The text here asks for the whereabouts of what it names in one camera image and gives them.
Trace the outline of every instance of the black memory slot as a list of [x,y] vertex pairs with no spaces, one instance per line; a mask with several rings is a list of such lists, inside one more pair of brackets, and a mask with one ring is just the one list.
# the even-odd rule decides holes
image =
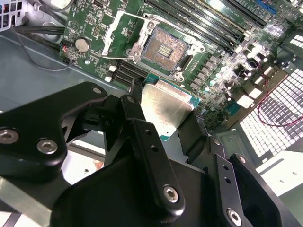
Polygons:
[[126,75],[124,75],[123,73],[121,73],[121,72],[117,72],[117,73],[115,73],[115,77],[118,77],[118,78],[120,78],[120,79],[123,79],[124,81],[126,81],[126,82],[128,82],[128,83],[132,83],[132,81],[133,81],[133,78],[132,77],[129,77],[129,76],[126,76]]
[[152,6],[154,6],[155,8],[161,10],[162,12],[170,15],[172,18],[176,19],[179,23],[183,24],[184,26],[189,27],[191,30],[193,30],[194,32],[196,32],[197,34],[199,34],[200,36],[202,36],[203,38],[205,38],[206,40],[216,44],[217,46],[220,46],[223,49],[226,50],[231,50],[231,47],[226,46],[226,45],[222,45],[222,43],[220,43],[218,40],[214,39],[213,37],[211,37],[210,35],[206,34],[206,33],[201,33],[199,32],[195,27],[193,27],[193,25],[183,19],[181,19],[178,15],[176,15],[173,12],[169,12],[167,9],[165,9],[164,7],[162,7],[159,3],[153,1],[153,0],[146,0],[146,2]]
[[141,74],[137,71],[134,71],[132,68],[126,67],[124,65],[120,65],[118,68],[120,69],[119,71],[129,73],[129,74],[133,75],[136,78],[140,78],[140,77],[146,78],[145,75],[143,75],[143,74]]
[[240,3],[236,2],[235,0],[221,0],[221,1],[225,3],[227,6],[231,7],[233,10],[236,10],[240,15],[242,15],[244,18],[246,18],[256,26],[260,28],[264,28],[266,26],[266,22],[264,20],[257,17],[255,14],[250,12],[248,9],[246,9],[244,6],[242,6]]
[[219,33],[218,31],[216,31],[215,29],[213,29],[212,27],[210,27],[209,25],[206,24],[202,24],[202,21],[199,21],[196,17],[193,17],[192,15],[190,15],[188,12],[184,11],[182,9],[182,7],[180,7],[179,5],[175,5],[175,4],[171,4],[169,2],[169,0],[162,0],[163,2],[165,2],[166,4],[168,4],[169,6],[173,7],[174,9],[178,10],[179,13],[181,15],[183,15],[184,17],[187,17],[188,20],[192,20],[193,22],[197,23],[199,26],[201,26],[202,28],[204,28],[205,30],[208,30],[209,33],[219,37],[220,39],[224,40],[227,43],[233,43],[232,40],[226,38],[226,36],[224,36],[223,34]]
[[149,73],[126,61],[120,62],[120,65],[123,66],[124,68],[128,68],[129,70],[131,69],[132,71],[136,72],[139,75],[142,75],[143,77],[147,77],[147,75]]
[[124,85],[126,85],[126,86],[130,86],[130,85],[131,85],[131,83],[130,83],[129,81],[124,80],[124,79],[120,78],[120,77],[117,76],[117,75],[114,75],[113,78],[114,78],[115,81],[117,81],[117,82],[119,82],[119,83],[121,83],[121,84],[124,84]]
[[220,19],[221,21],[226,22],[229,26],[233,27],[233,29],[236,29],[238,31],[241,31],[242,34],[245,33],[246,29],[243,28],[241,25],[236,25],[231,20],[229,20],[226,16],[224,16],[221,12],[215,10],[210,5],[207,5],[205,2],[202,2],[200,0],[191,0],[194,4],[198,5],[199,7],[202,7],[206,11],[209,11],[212,13],[213,16]]
[[184,0],[177,0],[177,1],[180,2],[180,5],[183,5],[183,6],[187,7],[188,9],[195,12],[197,15],[199,15],[203,19],[207,20],[209,23],[216,25],[218,28],[222,29],[225,33],[228,33],[229,35],[233,36],[236,40],[239,40],[240,42],[243,41],[243,38],[244,38],[243,36],[241,37],[236,32],[234,32],[234,31],[230,30],[229,28],[225,27],[225,25],[222,25],[219,21],[211,18],[205,12],[203,12],[199,9],[196,9],[195,5],[193,5],[191,2],[184,1]]

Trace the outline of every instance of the green circuit board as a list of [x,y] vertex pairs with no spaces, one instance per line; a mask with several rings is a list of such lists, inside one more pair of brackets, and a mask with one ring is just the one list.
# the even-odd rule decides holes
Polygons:
[[[121,12],[125,13],[116,20]],[[134,61],[129,58],[129,52],[140,38],[145,14],[153,15],[158,23],[145,40],[140,60]],[[115,22],[105,56],[107,32]],[[224,120],[226,108],[230,106],[226,84],[232,85],[232,92],[247,82],[235,75],[235,69],[239,65],[248,67],[245,51],[249,46],[259,47],[259,53],[269,59],[267,65],[273,65],[279,44],[294,29],[301,29],[302,24],[303,15],[283,0],[78,0],[70,9],[60,57],[73,59],[74,65],[85,72],[125,90],[133,78],[146,77],[150,72],[170,79],[176,86],[200,97],[198,108],[206,109],[205,124],[213,129]],[[184,54],[175,60],[173,70],[168,70],[164,62],[157,62],[148,52],[153,34],[159,30],[171,37],[172,42],[187,43],[184,49],[176,47]],[[203,45],[203,50],[190,55],[192,37]],[[75,45],[79,39],[86,41],[87,51],[80,51]],[[166,60],[172,52],[177,52],[168,44],[161,48],[167,52],[162,52]],[[150,59],[143,57],[144,52]],[[181,79],[174,79],[177,66],[186,60],[188,64],[181,70]]]

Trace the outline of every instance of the screw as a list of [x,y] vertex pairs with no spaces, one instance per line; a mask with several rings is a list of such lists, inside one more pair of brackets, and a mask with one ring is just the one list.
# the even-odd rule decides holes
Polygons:
[[135,103],[134,99],[130,96],[127,97],[127,100],[130,101],[131,103]]
[[44,154],[50,155],[57,151],[58,145],[52,140],[40,140],[37,143],[37,149]]
[[96,93],[98,93],[98,94],[102,93],[102,91],[99,88],[94,88],[93,91],[96,92]]
[[240,218],[240,216],[237,214],[237,212],[235,212],[234,210],[228,208],[228,209],[227,209],[227,215],[228,215],[229,219],[230,219],[236,226],[241,226],[241,224],[242,224],[241,218]]
[[164,193],[164,196],[166,197],[166,199],[168,199],[168,201],[172,202],[172,203],[176,203],[178,201],[178,193],[177,191],[170,187],[170,186],[165,186],[163,188],[163,193]]
[[215,144],[220,145],[219,140],[217,140],[216,138],[213,138],[213,141],[214,141]]
[[140,54],[140,51],[135,51],[135,52],[134,52],[134,56],[135,56],[135,57],[139,57],[140,55],[141,55],[141,54]]
[[245,158],[243,158],[242,156],[239,156],[239,159],[240,159],[241,162],[246,163]]
[[0,130],[0,143],[2,144],[12,144],[17,142],[19,139],[19,134],[12,129],[2,129]]
[[155,28],[155,24],[153,22],[148,23],[147,27],[153,29]]

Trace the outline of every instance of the mesh grille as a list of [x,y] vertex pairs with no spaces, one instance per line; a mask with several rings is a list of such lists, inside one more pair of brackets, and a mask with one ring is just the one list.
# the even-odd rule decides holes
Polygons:
[[[293,126],[270,127],[261,123],[255,108],[241,126],[258,157],[271,151],[276,155],[303,137],[303,121]],[[267,98],[260,116],[267,123],[284,125],[303,114],[303,71],[296,69]]]
[[296,35],[290,43],[303,49],[303,36]]
[[20,25],[24,0],[2,0],[0,1],[0,32],[10,29],[12,25]]

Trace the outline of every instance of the black plastic bracket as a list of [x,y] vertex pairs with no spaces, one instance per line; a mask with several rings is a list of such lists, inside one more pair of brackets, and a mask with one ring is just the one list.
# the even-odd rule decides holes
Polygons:
[[245,157],[234,154],[229,161],[235,169],[244,214],[253,226],[301,226]]
[[133,79],[130,87],[130,95],[135,97],[139,101],[139,103],[141,103],[142,99],[142,87],[143,81],[141,79]]
[[208,133],[198,112],[192,111],[178,128],[183,155],[191,164],[202,152]]
[[201,154],[192,163],[201,168],[209,176],[206,191],[213,196],[207,204],[212,217],[212,223],[236,226],[246,226],[245,216],[240,201],[239,190],[232,164],[225,159],[225,151],[219,140],[209,136]]
[[[107,150],[105,165],[123,157],[126,148],[132,151],[151,215],[162,223],[170,223],[183,213],[185,199],[156,128],[145,121],[140,103],[135,97],[121,96],[120,105],[118,109],[122,110],[121,118],[125,121],[120,136],[112,148]],[[176,201],[170,201],[165,196],[167,187],[171,187],[177,194]]]
[[[90,105],[102,103],[106,96],[103,88],[85,82],[2,113],[0,130],[15,132],[16,141],[7,143],[4,138],[6,142],[0,143],[0,175],[30,181],[56,177],[67,155],[66,140],[77,116]],[[55,152],[38,151],[38,142],[44,139],[54,142]]]

